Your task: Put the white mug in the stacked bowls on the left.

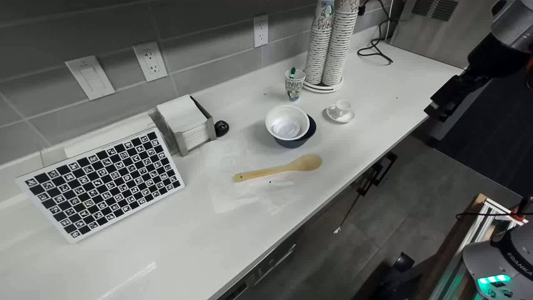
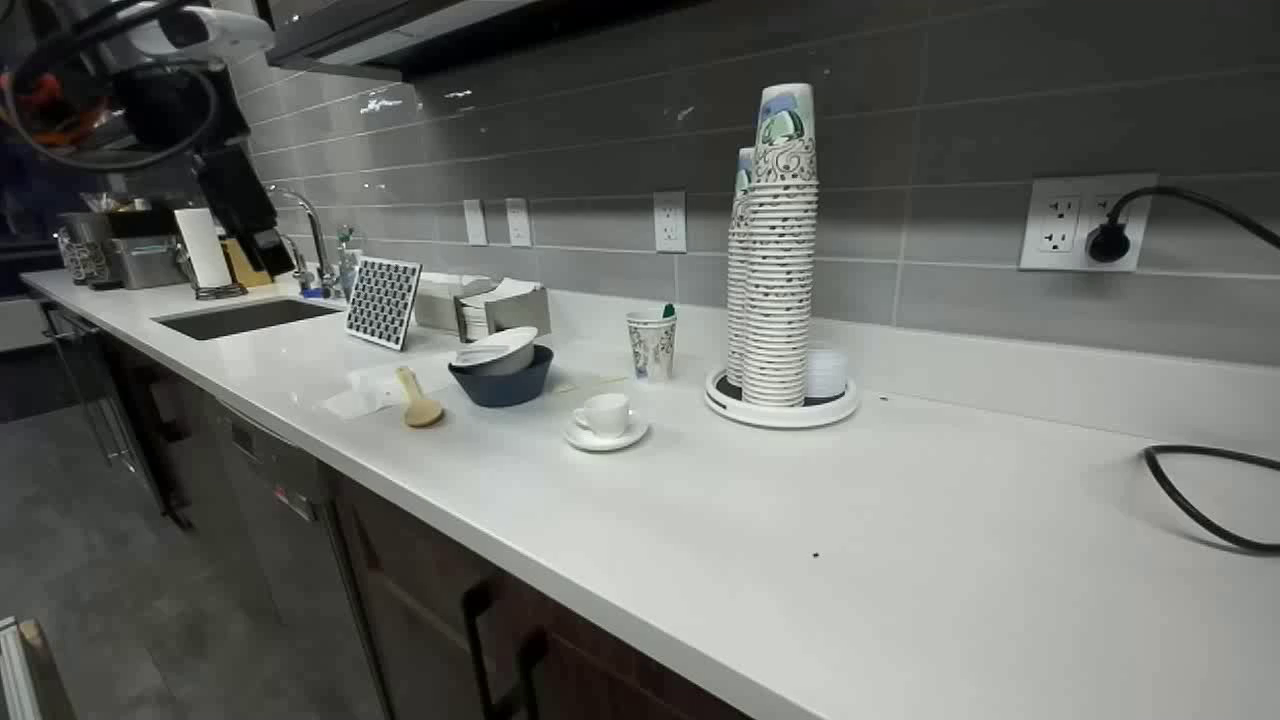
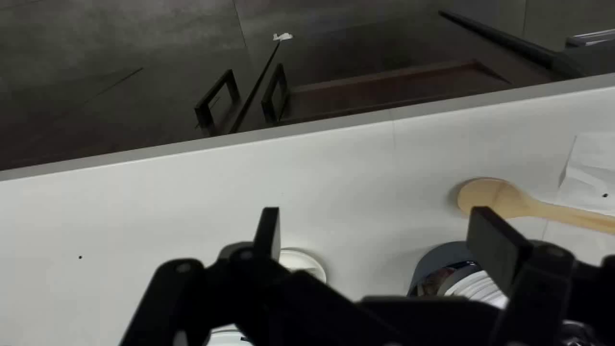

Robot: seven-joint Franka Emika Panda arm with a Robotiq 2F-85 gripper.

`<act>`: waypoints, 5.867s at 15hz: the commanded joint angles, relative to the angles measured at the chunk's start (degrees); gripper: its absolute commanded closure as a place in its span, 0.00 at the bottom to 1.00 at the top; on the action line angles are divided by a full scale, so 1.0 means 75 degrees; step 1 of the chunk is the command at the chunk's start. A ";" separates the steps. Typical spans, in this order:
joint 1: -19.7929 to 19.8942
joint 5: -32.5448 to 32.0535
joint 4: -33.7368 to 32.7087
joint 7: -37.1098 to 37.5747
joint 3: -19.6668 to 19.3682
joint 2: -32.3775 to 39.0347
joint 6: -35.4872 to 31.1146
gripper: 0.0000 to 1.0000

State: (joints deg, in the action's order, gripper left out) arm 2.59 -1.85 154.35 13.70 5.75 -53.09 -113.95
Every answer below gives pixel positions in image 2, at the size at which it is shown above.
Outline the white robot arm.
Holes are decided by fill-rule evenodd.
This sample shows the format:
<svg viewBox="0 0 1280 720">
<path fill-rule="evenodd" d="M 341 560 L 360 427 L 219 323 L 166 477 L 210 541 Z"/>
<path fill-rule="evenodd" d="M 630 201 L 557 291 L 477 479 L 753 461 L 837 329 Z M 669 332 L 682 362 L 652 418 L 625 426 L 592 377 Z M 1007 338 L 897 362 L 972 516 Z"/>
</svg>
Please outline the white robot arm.
<svg viewBox="0 0 1280 720">
<path fill-rule="evenodd" d="M 214 224 L 271 277 L 291 268 L 248 161 L 226 66 L 271 46 L 253 12 L 209 0 L 4 0 L 6 195 L 41 170 L 125 178 L 185 164 Z"/>
</svg>

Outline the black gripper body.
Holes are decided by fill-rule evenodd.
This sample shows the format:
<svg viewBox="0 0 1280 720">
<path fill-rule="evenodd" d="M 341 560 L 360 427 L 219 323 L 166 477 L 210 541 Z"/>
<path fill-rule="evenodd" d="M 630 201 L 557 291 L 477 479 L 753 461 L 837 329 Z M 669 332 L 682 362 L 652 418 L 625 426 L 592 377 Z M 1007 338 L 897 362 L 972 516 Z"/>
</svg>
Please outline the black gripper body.
<svg viewBox="0 0 1280 720">
<path fill-rule="evenodd" d="M 210 217 L 225 224 L 226 235 L 238 239 L 238 248 L 261 274 L 279 277 L 291 268 L 291 258 L 277 233 L 271 195 L 238 144 L 204 150 L 196 156 L 196 183 Z"/>
</svg>

